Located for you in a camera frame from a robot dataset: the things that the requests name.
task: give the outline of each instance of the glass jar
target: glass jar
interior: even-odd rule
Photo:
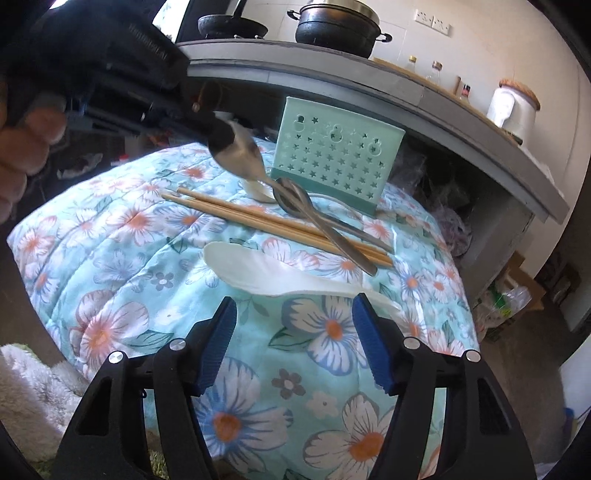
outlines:
[[[438,61],[434,61],[433,65],[431,66],[431,73],[429,75],[427,75],[427,80],[429,80],[429,82],[434,83],[435,85],[441,85],[441,69],[443,68],[443,65],[441,65],[441,63],[439,63]]]
[[[408,58],[408,63],[406,64],[406,66],[404,67],[405,70],[408,70],[409,72],[416,72],[416,67],[417,67],[417,58],[414,55],[410,55]]]
[[[470,96],[470,85],[465,83],[464,88],[462,89],[462,92],[460,94],[460,100],[462,102],[470,103],[470,100],[468,99],[469,96]]]

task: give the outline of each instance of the chopsticks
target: chopsticks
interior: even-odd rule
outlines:
[[[203,213],[225,218],[231,222],[241,223],[271,233],[272,235],[278,235],[299,242],[303,245],[319,248],[335,255],[342,255],[341,251],[336,248],[322,234],[322,232],[313,226],[296,222],[295,220],[270,215],[269,213],[260,212],[244,205],[237,205],[236,203],[220,200],[191,190],[179,188],[178,192],[192,198],[179,198],[164,192],[160,195],[163,199],[170,200],[180,205],[185,205]],[[385,252],[356,240],[350,241],[376,265],[388,268],[392,267],[392,260],[390,260]]]
[[[179,187],[177,189],[177,192],[192,197],[196,200],[202,200],[207,203],[213,203],[221,207],[232,208],[240,212],[243,212],[246,215],[254,215],[263,220],[269,220],[270,222],[280,223],[281,225],[284,225],[289,229],[302,230],[304,232],[310,233],[311,235],[320,236],[323,239],[326,239],[324,234],[320,232],[320,230],[318,230],[315,226],[306,224],[304,222],[299,222],[297,220],[291,220],[276,215],[270,215],[269,213],[262,212],[258,209],[249,206],[243,206],[237,203],[227,202],[225,200],[220,200],[216,197],[205,195],[203,193],[195,192],[193,190],[188,190],[182,187]],[[392,267],[392,261],[390,260],[390,258],[379,248],[376,248],[373,245],[364,244],[363,242],[360,242],[358,240],[353,240],[350,238],[348,238],[348,240],[354,244],[355,248],[363,252],[366,255],[366,257],[381,257],[384,260],[384,262],[388,264],[389,267]]]

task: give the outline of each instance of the frying pan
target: frying pan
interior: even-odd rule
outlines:
[[[242,18],[242,12],[246,6],[246,0],[240,0],[232,15],[206,15],[197,23],[199,33],[204,38],[262,38],[269,31],[268,28]]]

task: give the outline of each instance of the light blue fabric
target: light blue fabric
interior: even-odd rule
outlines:
[[[270,166],[274,145],[259,146]],[[220,281],[203,262],[202,248],[237,242],[314,275],[363,283],[403,306],[396,321],[406,335],[461,355],[478,343],[434,219],[391,185],[377,219],[314,200],[395,245],[394,267],[370,278],[341,257],[160,198],[160,189],[178,186],[285,216],[277,206],[248,199],[240,180],[198,144],[162,150],[80,183],[9,237],[43,325],[66,358],[92,378],[110,351],[154,353],[231,296],[238,325],[216,384],[194,401],[212,456],[224,456],[253,480],[283,478],[287,470],[315,480],[365,480],[395,399],[374,383],[350,300],[251,296]],[[423,475],[437,462],[443,411],[444,392],[438,391]]]

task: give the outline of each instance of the finger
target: finger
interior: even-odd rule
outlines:
[[[27,188],[27,176],[0,164],[0,197],[9,202],[17,202]]]
[[[8,220],[12,210],[12,203],[8,200],[0,199],[0,225]]]
[[[53,145],[64,135],[66,116],[53,108],[37,108],[27,115],[25,124],[37,137]]]
[[[0,163],[27,175],[45,165],[49,145],[28,128],[3,128],[0,131]]]
[[[0,75],[0,128],[2,128],[6,123],[7,101],[8,85],[4,81],[4,77]]]

